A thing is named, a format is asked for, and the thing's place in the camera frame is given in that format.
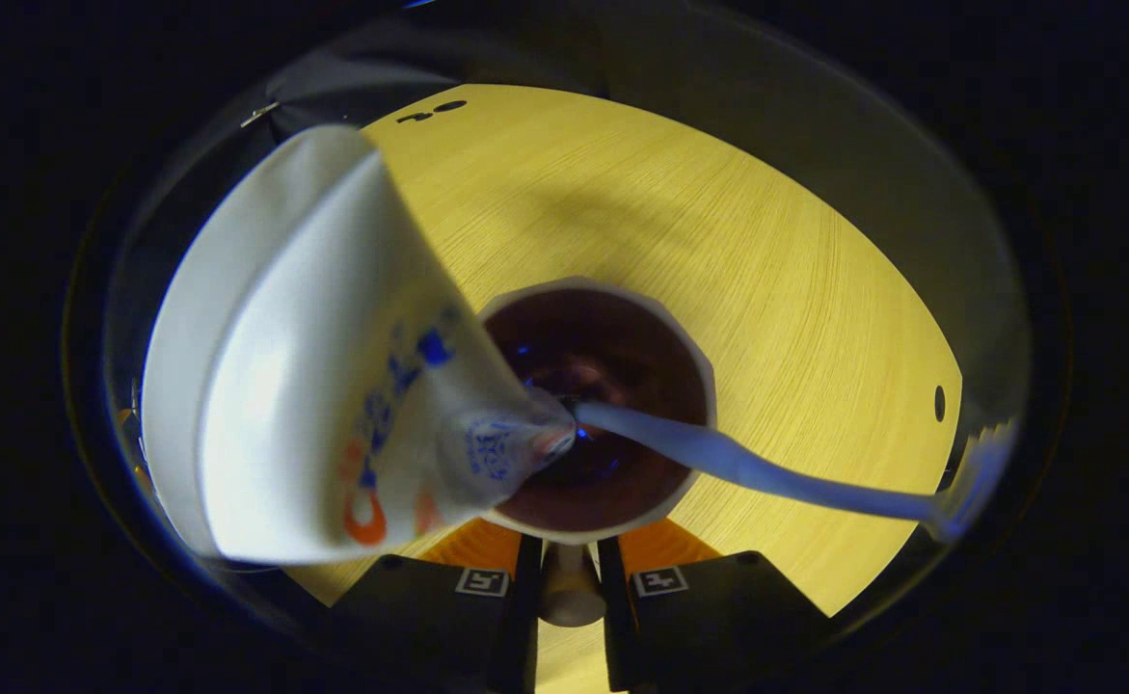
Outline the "white toothbrush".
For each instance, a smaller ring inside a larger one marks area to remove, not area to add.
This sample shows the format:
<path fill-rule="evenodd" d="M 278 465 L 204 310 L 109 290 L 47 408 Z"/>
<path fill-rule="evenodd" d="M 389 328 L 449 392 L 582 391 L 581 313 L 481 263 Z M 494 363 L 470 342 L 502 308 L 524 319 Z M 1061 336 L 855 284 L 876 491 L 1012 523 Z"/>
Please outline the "white toothbrush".
<path fill-rule="evenodd" d="M 656 418 L 596 401 L 570 406 L 583 427 L 598 427 L 660 456 L 738 487 L 850 513 L 913 521 L 933 541 L 960 539 L 990 501 L 1013 451 L 1018 423 L 1009 420 L 970 436 L 962 448 L 959 469 L 949 487 L 933 494 L 909 494 L 864 487 L 837 480 L 811 477 L 764 460 L 723 432 Z"/>

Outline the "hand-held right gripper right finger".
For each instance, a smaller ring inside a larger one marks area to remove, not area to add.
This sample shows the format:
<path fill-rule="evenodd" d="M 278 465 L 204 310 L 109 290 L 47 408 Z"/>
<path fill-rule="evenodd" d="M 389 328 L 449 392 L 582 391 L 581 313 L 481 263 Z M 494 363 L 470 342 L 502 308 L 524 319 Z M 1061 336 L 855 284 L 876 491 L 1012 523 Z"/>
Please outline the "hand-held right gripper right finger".
<path fill-rule="evenodd" d="M 830 620 L 758 550 L 715 553 L 660 521 L 599 541 L 611 694 L 770 694 Z"/>

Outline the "beige cup with handle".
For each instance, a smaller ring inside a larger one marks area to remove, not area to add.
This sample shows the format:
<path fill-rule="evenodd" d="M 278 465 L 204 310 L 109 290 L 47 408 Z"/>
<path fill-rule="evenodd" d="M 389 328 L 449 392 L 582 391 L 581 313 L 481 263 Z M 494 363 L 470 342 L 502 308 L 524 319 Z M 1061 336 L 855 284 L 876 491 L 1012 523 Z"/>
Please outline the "beige cup with handle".
<path fill-rule="evenodd" d="M 712 364 L 648 296 L 574 276 L 498 295 L 479 319 L 520 383 L 714 427 Z M 664 520 L 695 478 L 642 443 L 578 427 L 574 447 L 495 510 L 496 522 L 545 541 L 539 618 L 553 627 L 603 620 L 590 544 Z"/>

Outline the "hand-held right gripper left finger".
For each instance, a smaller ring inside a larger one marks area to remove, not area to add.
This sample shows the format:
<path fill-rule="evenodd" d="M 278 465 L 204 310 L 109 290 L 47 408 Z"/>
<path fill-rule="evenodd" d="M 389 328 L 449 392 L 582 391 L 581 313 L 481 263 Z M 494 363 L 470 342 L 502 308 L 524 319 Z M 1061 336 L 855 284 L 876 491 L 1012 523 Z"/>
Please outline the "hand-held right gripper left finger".
<path fill-rule="evenodd" d="M 542 541 L 515 533 L 501 564 L 385 554 L 332 606 L 362 676 L 413 694 L 536 694 Z"/>

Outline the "white toothpaste tube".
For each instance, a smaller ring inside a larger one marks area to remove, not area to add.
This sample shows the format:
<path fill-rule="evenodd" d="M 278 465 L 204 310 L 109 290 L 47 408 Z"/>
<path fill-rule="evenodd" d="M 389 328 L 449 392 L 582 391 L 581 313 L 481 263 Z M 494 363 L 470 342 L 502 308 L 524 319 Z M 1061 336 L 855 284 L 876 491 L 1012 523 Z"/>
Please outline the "white toothpaste tube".
<path fill-rule="evenodd" d="M 467 522 L 568 453 L 356 128 L 278 146 L 216 207 L 151 330 L 151 483 L 199 556 L 316 564 Z"/>

